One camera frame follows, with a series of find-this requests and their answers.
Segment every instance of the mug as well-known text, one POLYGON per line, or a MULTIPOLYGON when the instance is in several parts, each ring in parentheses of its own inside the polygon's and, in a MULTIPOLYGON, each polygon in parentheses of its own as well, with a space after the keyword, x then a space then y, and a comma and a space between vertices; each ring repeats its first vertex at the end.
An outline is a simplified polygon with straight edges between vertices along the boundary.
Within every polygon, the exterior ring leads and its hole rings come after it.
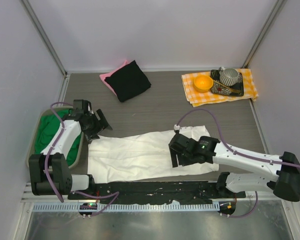
POLYGON ((229 87, 236 84, 239 80, 239 72, 234 68, 224 68, 223 66, 219 68, 220 82, 229 87))

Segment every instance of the beige basket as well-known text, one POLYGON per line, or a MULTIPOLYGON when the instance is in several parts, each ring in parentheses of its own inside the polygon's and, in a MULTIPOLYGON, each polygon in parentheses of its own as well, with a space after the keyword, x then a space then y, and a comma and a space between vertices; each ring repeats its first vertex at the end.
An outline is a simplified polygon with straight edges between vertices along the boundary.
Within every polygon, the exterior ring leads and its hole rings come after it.
MULTIPOLYGON (((71 106, 58 106, 58 107, 54 107, 53 109, 56 112, 58 112, 58 111, 65 110, 65 109, 72 109, 72 107, 71 106)), ((51 109, 48 109, 48 110, 44 111, 40 115, 40 117, 39 117, 39 120, 38 120, 38 122, 36 124, 36 127, 35 127, 35 132, 33 134, 32 140, 31 140, 31 146, 30 146, 30 148, 28 150, 28 153, 27 153, 26 159, 25 159, 26 165, 28 167, 29 167, 29 158, 30 158, 30 156, 32 154, 35 154, 35 142, 36 142, 36 139, 37 139, 38 129, 39 129, 39 126, 41 124, 41 117, 47 116, 47 115, 52 115, 52 114, 54 114, 54 113, 51 111, 51 109)), ((73 164, 69 166, 69 169, 73 169, 78 164, 79 159, 80 159, 80 155, 81 155, 81 149, 82 149, 82 143, 83 143, 83 141, 84 141, 84 133, 82 132, 81 133, 81 138, 80 138, 80 144, 79 144, 78 154, 77 154, 76 159, 73 162, 73 164)))

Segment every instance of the metal beam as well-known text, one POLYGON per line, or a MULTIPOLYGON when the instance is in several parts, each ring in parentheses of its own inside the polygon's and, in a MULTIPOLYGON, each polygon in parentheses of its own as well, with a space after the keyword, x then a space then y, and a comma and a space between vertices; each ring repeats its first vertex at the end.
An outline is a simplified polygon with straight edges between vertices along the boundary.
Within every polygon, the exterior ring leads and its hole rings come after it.
POLYGON ((62 75, 64 77, 67 76, 67 72, 63 66, 63 64, 61 63, 60 58, 58 57, 54 47, 52 46, 44 28, 42 27, 34 9, 32 8, 31 4, 29 3, 28 0, 20 0, 21 4, 23 5, 26 13, 28 14, 30 20, 32 21, 35 29, 37 30, 39 36, 41 37, 44 45, 46 46, 46 48, 48 49, 49 53, 51 54, 53 60, 55 61, 56 65, 58 66, 58 68, 60 69, 62 75))
POLYGON ((273 25, 273 23, 275 22, 276 18, 278 17, 280 11, 282 10, 283 6, 285 5, 285 3, 287 2, 287 0, 277 0, 275 5, 273 6, 271 13, 269 14, 267 20, 265 21, 259 36, 256 38, 248 56, 246 57, 244 64, 242 65, 243 69, 247 69, 253 59, 253 57, 255 56, 259 46, 261 45, 261 43, 263 42, 263 40, 265 39, 267 33, 269 32, 271 26, 273 25))

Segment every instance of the yellow bowl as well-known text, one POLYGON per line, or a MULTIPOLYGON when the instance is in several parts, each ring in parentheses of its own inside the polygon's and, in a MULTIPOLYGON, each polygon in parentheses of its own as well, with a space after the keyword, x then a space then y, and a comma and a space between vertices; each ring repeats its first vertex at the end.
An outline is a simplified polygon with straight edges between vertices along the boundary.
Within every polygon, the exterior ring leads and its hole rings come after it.
POLYGON ((209 89, 212 88, 213 85, 213 79, 207 75, 197 76, 193 81, 195 90, 201 93, 209 91, 209 89))

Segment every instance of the white towel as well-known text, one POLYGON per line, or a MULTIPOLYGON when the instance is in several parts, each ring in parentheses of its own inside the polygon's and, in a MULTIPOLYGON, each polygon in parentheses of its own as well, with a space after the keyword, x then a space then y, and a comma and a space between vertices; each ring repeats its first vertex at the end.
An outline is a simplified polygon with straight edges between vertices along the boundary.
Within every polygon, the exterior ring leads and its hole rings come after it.
MULTIPOLYGON (((182 127, 180 133, 196 141, 210 136, 205 126, 182 127)), ((218 164, 193 164, 172 168, 169 142, 173 130, 114 138, 100 136, 88 152, 88 174, 96 183, 199 175, 219 170, 218 164)))

